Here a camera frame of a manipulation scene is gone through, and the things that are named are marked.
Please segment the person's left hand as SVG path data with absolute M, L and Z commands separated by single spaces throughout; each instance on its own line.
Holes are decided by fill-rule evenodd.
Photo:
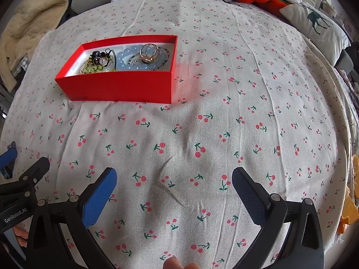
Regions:
M 13 232 L 20 247 L 27 247 L 28 232 L 19 226 L 13 227 Z

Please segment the person's right hand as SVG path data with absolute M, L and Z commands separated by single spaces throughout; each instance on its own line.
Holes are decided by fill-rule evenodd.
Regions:
M 171 258 L 168 258 L 164 264 L 163 269 L 200 269 L 200 266 L 195 263 L 189 263 L 187 265 L 182 265 L 179 259 L 175 256 L 172 256 Z

